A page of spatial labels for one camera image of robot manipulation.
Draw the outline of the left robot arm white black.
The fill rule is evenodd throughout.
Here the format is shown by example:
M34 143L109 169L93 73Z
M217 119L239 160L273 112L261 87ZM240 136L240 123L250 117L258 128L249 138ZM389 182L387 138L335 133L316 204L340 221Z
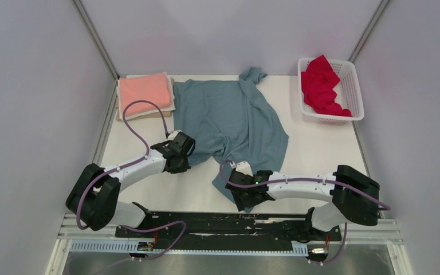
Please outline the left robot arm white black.
M122 164L100 167L87 165L68 195L65 206L79 219L81 229L101 230L108 225L130 227L138 237L146 237L152 221L138 203L123 203L119 194L152 175L178 174L190 169L188 157L196 142L182 131L173 131L165 141L146 147L145 153Z

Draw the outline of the grey-blue t shirt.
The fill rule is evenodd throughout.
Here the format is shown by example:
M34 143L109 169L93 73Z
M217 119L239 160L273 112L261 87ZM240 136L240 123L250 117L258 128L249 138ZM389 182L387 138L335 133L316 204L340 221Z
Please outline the grey-blue t shirt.
M196 142L192 166L213 158L246 161L254 171L281 169L289 136L257 88L266 76L251 67L235 81L174 82L174 128Z

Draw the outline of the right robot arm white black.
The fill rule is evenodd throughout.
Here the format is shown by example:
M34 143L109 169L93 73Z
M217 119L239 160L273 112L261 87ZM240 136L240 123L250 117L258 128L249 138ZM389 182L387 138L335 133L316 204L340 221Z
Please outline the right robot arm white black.
M376 226L380 210L388 210L379 200L379 183L348 165L325 174L293 176L271 170L252 173L250 165L242 162L223 180L239 211L281 199L323 201L307 212L304 231L311 239L343 223Z

